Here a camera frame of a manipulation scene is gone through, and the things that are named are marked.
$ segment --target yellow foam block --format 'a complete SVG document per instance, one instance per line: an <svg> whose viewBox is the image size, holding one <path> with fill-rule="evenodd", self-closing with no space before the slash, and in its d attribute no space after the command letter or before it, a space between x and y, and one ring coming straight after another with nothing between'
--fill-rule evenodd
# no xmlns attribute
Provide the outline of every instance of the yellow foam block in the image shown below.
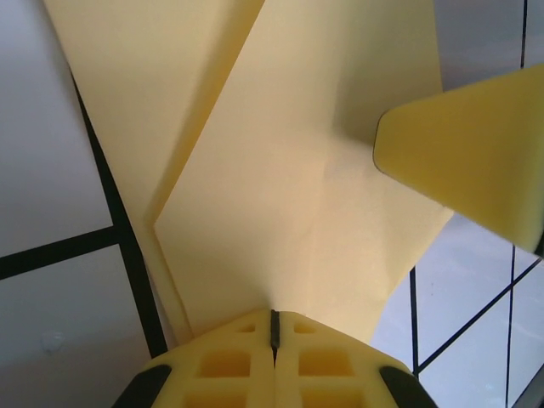
<svg viewBox="0 0 544 408"><path fill-rule="evenodd" d="M374 168L377 120L440 91L432 0L266 2L156 222L195 332L273 307L369 341L451 215Z"/></svg>
<svg viewBox="0 0 544 408"><path fill-rule="evenodd" d="M153 408L272 408L270 312L244 316L152 360L172 372Z"/></svg>
<svg viewBox="0 0 544 408"><path fill-rule="evenodd" d="M436 408L399 361L300 314L268 310L153 359L118 403L136 400L153 408Z"/></svg>
<svg viewBox="0 0 544 408"><path fill-rule="evenodd" d="M275 363L278 407L396 407L380 376L399 361L297 313L281 312L281 346Z"/></svg>
<svg viewBox="0 0 544 408"><path fill-rule="evenodd" d="M544 65L390 110L374 151L383 172L535 251L544 226Z"/></svg>
<svg viewBox="0 0 544 408"><path fill-rule="evenodd" d="M44 0L179 341L191 337L152 224L263 0Z"/></svg>

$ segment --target square hole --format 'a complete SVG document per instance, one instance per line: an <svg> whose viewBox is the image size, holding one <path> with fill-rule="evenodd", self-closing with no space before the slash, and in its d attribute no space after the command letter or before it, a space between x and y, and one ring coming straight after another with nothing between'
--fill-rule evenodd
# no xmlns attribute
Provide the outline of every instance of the square hole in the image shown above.
<svg viewBox="0 0 544 408"><path fill-rule="evenodd" d="M301 391L303 408L365 408L355 389L306 388Z"/></svg>
<svg viewBox="0 0 544 408"><path fill-rule="evenodd" d="M224 394L209 390L206 394L189 394L184 408L246 408L245 394Z"/></svg>
<svg viewBox="0 0 544 408"><path fill-rule="evenodd" d="M302 351L298 356L298 375L307 377L348 377L354 371L342 349L323 348Z"/></svg>
<svg viewBox="0 0 544 408"><path fill-rule="evenodd" d="M252 356L240 350L212 351L204 356L198 377L249 377Z"/></svg>

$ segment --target black grout line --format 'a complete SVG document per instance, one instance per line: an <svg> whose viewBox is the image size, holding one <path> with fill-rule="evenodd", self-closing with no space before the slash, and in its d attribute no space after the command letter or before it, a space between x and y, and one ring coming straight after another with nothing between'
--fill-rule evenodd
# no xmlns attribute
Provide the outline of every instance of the black grout line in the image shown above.
<svg viewBox="0 0 544 408"><path fill-rule="evenodd" d="M411 309L411 350L414 376L419 378L419 357L417 344L417 292L416 292L416 267L410 271L410 309Z"/></svg>
<svg viewBox="0 0 544 408"><path fill-rule="evenodd" d="M489 303L487 303L487 305L485 305L484 308L481 309L471 320L469 320L463 327L461 327L461 329L459 329L453 336L451 336L444 344L438 347L434 353L428 356L427 359L423 361L417 367L417 370L414 370L414 371L417 371L418 373L420 373L421 371L425 370L425 368L427 368L429 364L435 361L436 358L444 352L444 350L450 347L451 344L455 342L464 332L466 332L468 328L472 326L480 317L482 317L485 314L485 312L491 309L495 305L495 303L501 300L501 298L504 295L506 295L508 291L510 291L510 289L514 288L531 270L533 270L535 266L540 263L540 261L541 259L537 259L535 262L533 262L529 266L529 268L527 268L522 274L520 274L516 279L513 280L513 283L505 287L498 295L496 295Z"/></svg>
<svg viewBox="0 0 544 408"><path fill-rule="evenodd" d="M104 189L105 198L110 209L111 221L116 227L119 235L119 248L130 287L133 291L134 302L142 329L144 330L145 341L149 348L151 357L163 354L167 351L167 342L162 331L161 320L151 290L147 268L145 267L144 256L139 249L138 241L134 235L130 220L128 219L125 207L122 204L121 196L117 190L115 180L111 174L108 163L105 159L104 152L100 147L100 143L94 133L93 125L88 117L87 110L79 94L77 84L74 81L74 88L77 93L85 128L87 129L88 138L93 149L94 160L99 170L100 181Z"/></svg>
<svg viewBox="0 0 544 408"><path fill-rule="evenodd" d="M512 344L512 314L513 314L513 272L516 266L516 246L512 245L512 264L510 265L510 309L508 311L508 338L507 338L507 386L505 408L508 408L508 392L510 390L510 350Z"/></svg>
<svg viewBox="0 0 544 408"><path fill-rule="evenodd" d="M1 257L0 280L111 247L117 238L116 228L107 227Z"/></svg>
<svg viewBox="0 0 544 408"><path fill-rule="evenodd" d="M523 23L523 29L521 34L521 58L519 61L519 68L525 67L525 41L527 38L527 7L528 7L528 0L524 0L524 23Z"/></svg>
<svg viewBox="0 0 544 408"><path fill-rule="evenodd" d="M535 255L541 258L544 257L544 230L542 231L541 239L536 245Z"/></svg>

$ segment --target black rubber pad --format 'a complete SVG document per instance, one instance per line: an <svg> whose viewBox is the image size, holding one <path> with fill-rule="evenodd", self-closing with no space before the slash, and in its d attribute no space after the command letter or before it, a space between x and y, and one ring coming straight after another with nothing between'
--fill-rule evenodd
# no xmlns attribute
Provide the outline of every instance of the black rubber pad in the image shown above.
<svg viewBox="0 0 544 408"><path fill-rule="evenodd" d="M399 408L438 408L417 379L398 368L380 368L382 380Z"/></svg>
<svg viewBox="0 0 544 408"><path fill-rule="evenodd" d="M128 384L112 408L151 408L172 372L169 365L158 365L140 372Z"/></svg>
<svg viewBox="0 0 544 408"><path fill-rule="evenodd" d="M536 246L535 255L544 258L544 231L542 231L541 240L538 241L538 245Z"/></svg>

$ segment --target white tile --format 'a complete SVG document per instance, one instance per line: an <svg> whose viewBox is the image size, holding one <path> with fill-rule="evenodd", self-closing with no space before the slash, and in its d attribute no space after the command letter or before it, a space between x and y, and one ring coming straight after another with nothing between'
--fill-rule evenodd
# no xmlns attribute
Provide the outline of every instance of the white tile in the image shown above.
<svg viewBox="0 0 544 408"><path fill-rule="evenodd" d="M525 66L544 62L544 2L527 3L527 32L525 40Z"/></svg>
<svg viewBox="0 0 544 408"><path fill-rule="evenodd" d="M42 2L0 2L0 256L111 225Z"/></svg>
<svg viewBox="0 0 544 408"><path fill-rule="evenodd" d="M509 297L503 297L420 374L440 408L504 408Z"/></svg>
<svg viewBox="0 0 544 408"><path fill-rule="evenodd" d="M150 358L117 246L0 280L0 327L6 407L111 406Z"/></svg>
<svg viewBox="0 0 544 408"><path fill-rule="evenodd" d="M423 362L510 283L512 245L455 215L416 266Z"/></svg>
<svg viewBox="0 0 544 408"><path fill-rule="evenodd" d="M434 7L445 89L519 69L523 2L435 0Z"/></svg>
<svg viewBox="0 0 544 408"><path fill-rule="evenodd" d="M409 275L389 297L372 336L371 346L402 361L413 370Z"/></svg>
<svg viewBox="0 0 544 408"><path fill-rule="evenodd" d="M513 266L514 278L517 278L519 274L523 273L537 259L538 257L534 253L526 252L521 248L516 248L516 258Z"/></svg>
<svg viewBox="0 0 544 408"><path fill-rule="evenodd" d="M513 290L510 390L513 404L544 364L544 265L531 270Z"/></svg>

